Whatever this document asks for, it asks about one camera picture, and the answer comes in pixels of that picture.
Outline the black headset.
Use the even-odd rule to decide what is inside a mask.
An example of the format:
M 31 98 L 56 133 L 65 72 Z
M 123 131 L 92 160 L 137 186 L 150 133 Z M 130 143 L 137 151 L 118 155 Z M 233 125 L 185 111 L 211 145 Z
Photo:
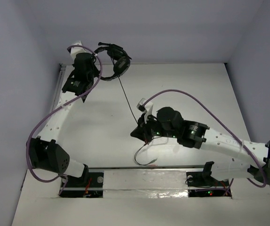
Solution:
M 132 58 L 120 46 L 111 43 L 98 43 L 98 48 L 94 51 L 95 54 L 106 51 L 113 63 L 114 74 L 111 77 L 101 77 L 103 81 L 111 81 L 122 76 L 130 67 Z

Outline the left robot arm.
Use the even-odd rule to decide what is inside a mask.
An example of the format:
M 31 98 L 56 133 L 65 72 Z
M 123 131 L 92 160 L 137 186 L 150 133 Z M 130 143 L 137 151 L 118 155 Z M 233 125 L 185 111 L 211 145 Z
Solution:
M 73 70 L 63 84 L 56 108 L 43 119 L 46 123 L 36 137 L 30 135 L 26 143 L 26 160 L 30 172 L 42 169 L 58 177 L 72 177 L 79 186 L 89 180 L 86 166 L 72 159 L 62 147 L 64 132 L 73 112 L 84 103 L 88 93 L 97 85 L 101 76 L 95 61 L 96 53 L 73 54 Z

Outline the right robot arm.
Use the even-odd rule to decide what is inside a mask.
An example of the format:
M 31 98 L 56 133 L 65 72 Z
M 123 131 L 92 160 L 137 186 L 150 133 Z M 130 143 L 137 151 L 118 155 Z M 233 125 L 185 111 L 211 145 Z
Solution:
M 146 144 L 154 137 L 175 138 L 186 148 L 230 157 L 225 163 L 205 163 L 201 178 L 207 185 L 229 178 L 253 178 L 270 185 L 270 141 L 255 143 L 220 133 L 203 123 L 184 120 L 171 107 L 161 108 L 155 116 L 145 110 L 130 135 Z

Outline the metal rail with tape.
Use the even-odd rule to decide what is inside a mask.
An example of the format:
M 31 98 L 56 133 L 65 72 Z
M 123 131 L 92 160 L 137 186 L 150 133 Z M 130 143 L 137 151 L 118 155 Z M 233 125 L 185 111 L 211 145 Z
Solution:
M 186 173 L 201 168 L 123 167 L 103 170 L 103 198 L 188 198 Z

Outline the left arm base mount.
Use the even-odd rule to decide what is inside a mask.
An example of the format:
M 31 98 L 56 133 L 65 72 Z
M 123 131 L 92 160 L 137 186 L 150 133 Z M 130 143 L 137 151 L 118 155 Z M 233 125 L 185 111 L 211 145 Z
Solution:
M 89 170 L 84 177 L 74 178 L 68 176 L 68 181 L 63 178 L 60 185 L 62 198 L 103 198 L 103 170 Z

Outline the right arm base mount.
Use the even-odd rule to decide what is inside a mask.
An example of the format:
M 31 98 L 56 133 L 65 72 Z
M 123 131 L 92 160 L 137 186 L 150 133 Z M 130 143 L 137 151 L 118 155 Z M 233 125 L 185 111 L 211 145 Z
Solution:
M 198 197 L 232 197 L 229 181 L 217 180 L 212 177 L 214 162 L 206 162 L 202 171 L 186 173 L 185 184 L 188 186 L 188 196 Z

